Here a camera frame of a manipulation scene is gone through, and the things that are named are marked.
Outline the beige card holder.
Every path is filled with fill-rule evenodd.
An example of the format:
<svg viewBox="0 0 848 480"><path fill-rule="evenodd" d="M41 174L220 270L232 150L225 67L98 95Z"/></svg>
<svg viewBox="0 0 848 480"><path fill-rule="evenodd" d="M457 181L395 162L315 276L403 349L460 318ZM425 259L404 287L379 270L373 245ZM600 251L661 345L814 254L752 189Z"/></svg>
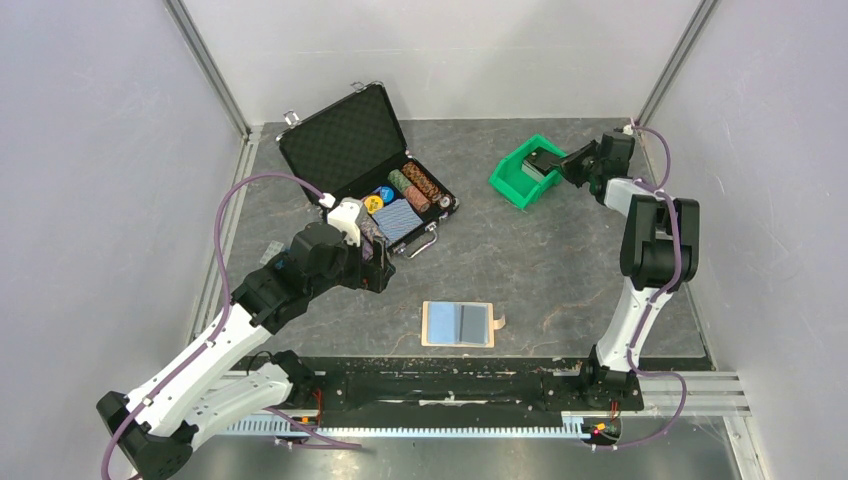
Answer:
<svg viewBox="0 0 848 480"><path fill-rule="evenodd" d="M468 345L459 340L460 307L464 304L484 304L490 308L488 343ZM495 332L506 325L504 316L496 317L492 303L424 301L421 317L421 345L424 347L493 348Z"/></svg>

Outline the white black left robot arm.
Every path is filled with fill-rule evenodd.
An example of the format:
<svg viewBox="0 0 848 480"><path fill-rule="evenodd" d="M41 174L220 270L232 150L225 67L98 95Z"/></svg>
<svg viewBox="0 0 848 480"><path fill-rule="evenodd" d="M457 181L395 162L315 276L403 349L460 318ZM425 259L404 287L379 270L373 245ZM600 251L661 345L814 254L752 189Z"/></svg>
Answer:
<svg viewBox="0 0 848 480"><path fill-rule="evenodd" d="M260 409L302 407L315 375L291 350L216 392L211 386L238 360L304 314L336 287L382 292L394 274L387 241L355 239L314 222L288 248L248 274L220 315L165 368L128 394L106 393L96 409L111 438L101 476L120 449L141 479L168 479L206 440Z"/></svg>

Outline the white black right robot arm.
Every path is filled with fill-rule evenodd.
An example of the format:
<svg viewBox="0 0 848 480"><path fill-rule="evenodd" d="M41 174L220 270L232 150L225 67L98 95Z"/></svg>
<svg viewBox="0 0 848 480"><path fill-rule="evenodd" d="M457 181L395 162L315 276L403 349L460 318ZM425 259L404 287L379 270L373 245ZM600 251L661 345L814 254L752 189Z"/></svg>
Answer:
<svg viewBox="0 0 848 480"><path fill-rule="evenodd" d="M580 400L619 407L634 397L644 343L661 309L692 280L699 263L700 205L630 176L634 137L610 132L554 166L576 187L625 217L619 252L622 294L610 324L578 375Z"/></svg>

